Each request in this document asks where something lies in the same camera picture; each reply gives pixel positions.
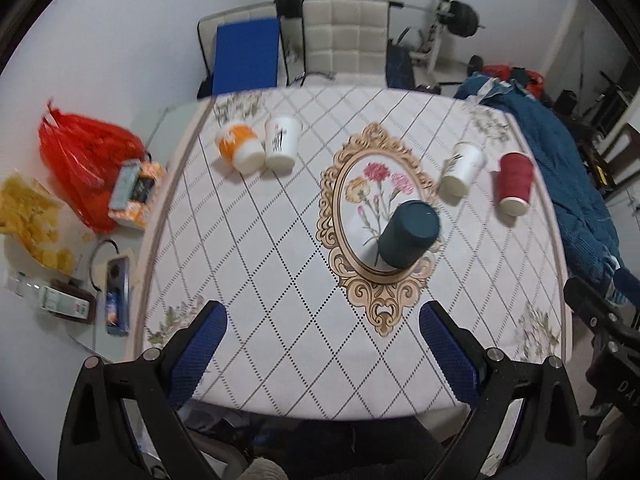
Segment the dark green cup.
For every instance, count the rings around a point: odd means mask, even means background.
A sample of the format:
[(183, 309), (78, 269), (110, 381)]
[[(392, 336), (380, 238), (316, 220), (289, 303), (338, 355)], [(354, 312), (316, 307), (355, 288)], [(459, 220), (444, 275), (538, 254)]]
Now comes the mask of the dark green cup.
[(436, 210), (422, 200), (400, 204), (378, 238), (378, 254), (389, 266), (411, 268), (440, 234)]

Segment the red paper cup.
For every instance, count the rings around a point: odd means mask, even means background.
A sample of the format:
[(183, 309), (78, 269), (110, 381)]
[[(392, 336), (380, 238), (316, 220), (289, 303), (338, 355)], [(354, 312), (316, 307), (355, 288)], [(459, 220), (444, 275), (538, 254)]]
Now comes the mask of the red paper cup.
[(511, 152), (500, 159), (498, 205), (510, 217), (524, 216), (529, 210), (534, 164), (525, 154)]

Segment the orange and white cup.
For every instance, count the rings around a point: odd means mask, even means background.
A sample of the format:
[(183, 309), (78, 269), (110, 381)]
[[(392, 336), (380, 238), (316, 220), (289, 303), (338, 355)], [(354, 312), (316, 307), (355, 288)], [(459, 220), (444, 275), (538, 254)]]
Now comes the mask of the orange and white cup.
[(216, 134), (220, 156), (240, 174), (254, 174), (265, 163), (265, 150), (255, 131), (244, 122), (230, 122)]

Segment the white paper cup with calligraphy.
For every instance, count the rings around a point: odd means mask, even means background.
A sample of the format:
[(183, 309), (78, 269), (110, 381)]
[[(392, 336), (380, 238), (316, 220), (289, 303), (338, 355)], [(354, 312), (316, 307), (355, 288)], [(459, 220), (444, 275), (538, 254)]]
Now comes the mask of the white paper cup with calligraphy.
[(302, 122), (293, 115), (271, 116), (265, 123), (266, 165), (277, 172), (290, 172), (297, 159)]

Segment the blue quilted jacket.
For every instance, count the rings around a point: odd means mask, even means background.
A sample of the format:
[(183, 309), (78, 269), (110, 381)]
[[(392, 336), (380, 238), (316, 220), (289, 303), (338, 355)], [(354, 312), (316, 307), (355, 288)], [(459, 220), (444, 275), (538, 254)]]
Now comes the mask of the blue quilted jacket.
[(620, 254), (604, 199), (591, 183), (570, 132), (517, 82), (476, 73), (454, 95), (511, 114), (536, 159), (558, 222), (567, 269), (611, 304), (639, 304), (639, 278)]

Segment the blue smartphone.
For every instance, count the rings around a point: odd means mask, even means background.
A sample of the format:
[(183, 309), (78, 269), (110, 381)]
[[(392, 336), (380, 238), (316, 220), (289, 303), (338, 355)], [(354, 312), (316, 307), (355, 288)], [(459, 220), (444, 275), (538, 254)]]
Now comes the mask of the blue smartphone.
[(127, 336), (129, 333), (130, 259), (122, 256), (106, 267), (105, 326), (107, 333)]

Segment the orange tissue pack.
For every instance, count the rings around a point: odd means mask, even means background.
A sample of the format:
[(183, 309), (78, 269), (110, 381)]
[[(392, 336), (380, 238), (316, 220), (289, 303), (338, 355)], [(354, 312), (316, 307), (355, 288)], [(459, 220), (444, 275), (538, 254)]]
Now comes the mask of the orange tissue pack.
[(124, 210), (107, 209), (108, 218), (119, 226), (143, 231), (165, 174), (165, 168), (158, 162), (142, 160), (142, 169), (127, 207)]

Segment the light blue small box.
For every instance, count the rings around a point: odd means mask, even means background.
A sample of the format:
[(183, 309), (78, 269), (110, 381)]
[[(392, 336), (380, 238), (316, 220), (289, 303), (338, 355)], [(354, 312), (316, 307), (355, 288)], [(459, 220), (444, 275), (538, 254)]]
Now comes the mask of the light blue small box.
[(139, 159), (129, 159), (122, 163), (108, 203), (109, 210), (124, 210), (127, 207), (141, 169), (142, 161)]

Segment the red plastic bag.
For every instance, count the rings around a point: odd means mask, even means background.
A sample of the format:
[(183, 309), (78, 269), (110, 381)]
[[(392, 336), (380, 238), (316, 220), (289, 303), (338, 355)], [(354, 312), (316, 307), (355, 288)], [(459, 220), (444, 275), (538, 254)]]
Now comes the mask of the red plastic bag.
[(64, 113), (51, 102), (38, 136), (43, 162), (82, 223), (96, 233), (113, 231), (108, 203), (122, 163), (144, 157), (142, 141), (125, 128)]

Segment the floral diamond-pattern tablecloth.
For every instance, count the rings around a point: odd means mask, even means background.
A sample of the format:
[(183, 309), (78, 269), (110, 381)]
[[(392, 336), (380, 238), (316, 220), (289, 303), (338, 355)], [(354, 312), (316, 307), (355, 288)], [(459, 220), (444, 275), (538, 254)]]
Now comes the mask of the floral diamond-pattern tablecloth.
[[(218, 151), (230, 122), (302, 122), (290, 172), (240, 174)], [(486, 166), (465, 197), (439, 185), (459, 142)], [(522, 218), (500, 214), (501, 157), (526, 152), (515, 119), (469, 101), (367, 87), (277, 88), (198, 103), (144, 234), (127, 352), (166, 344), (209, 300), (228, 328), (195, 389), (203, 402), (269, 415), (348, 419), (448, 410), (456, 401), (419, 330), (437, 300), (484, 346), (568, 359), (567, 272), (544, 181)], [(422, 200), (440, 234), (411, 268), (378, 238)]]

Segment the red bag on floor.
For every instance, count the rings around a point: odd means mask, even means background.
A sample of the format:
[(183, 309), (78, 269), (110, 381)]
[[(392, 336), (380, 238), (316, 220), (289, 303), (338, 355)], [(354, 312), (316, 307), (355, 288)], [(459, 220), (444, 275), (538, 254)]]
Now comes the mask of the red bag on floor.
[(484, 65), (482, 72), (503, 81), (515, 81), (536, 99), (544, 93), (544, 77), (524, 67), (507, 65)]

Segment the white weight rack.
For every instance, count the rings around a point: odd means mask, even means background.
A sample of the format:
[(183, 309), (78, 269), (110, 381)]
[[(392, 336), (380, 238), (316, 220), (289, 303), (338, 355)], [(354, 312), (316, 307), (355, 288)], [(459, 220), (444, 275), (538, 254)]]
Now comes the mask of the white weight rack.
[(413, 64), (425, 68), (429, 75), (433, 75), (435, 71), (446, 21), (452, 18), (450, 6), (451, 0), (437, 0), (435, 10), (427, 12), (428, 29), (420, 28), (418, 30), (421, 40), (420, 46), (410, 51)]

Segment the blue board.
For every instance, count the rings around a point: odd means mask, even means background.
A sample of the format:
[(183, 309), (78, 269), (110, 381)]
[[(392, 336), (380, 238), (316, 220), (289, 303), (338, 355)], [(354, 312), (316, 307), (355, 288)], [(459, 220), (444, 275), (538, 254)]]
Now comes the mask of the blue board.
[(213, 95), (276, 88), (279, 46), (277, 18), (220, 25), (215, 40)]

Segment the white chair behind blue board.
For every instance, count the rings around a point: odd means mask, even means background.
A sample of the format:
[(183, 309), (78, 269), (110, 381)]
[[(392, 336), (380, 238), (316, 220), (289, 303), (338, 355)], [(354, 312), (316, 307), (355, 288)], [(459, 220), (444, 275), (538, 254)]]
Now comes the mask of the white chair behind blue board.
[(222, 11), (196, 25), (206, 76), (196, 97), (286, 87), (303, 73), (302, 21), (273, 3)]

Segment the white padded chair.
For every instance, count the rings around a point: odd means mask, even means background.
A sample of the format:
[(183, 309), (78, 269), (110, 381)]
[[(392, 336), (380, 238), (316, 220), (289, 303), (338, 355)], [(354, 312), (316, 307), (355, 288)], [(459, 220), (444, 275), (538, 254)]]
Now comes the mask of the white padded chair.
[(390, 3), (304, 0), (304, 84), (386, 86)]

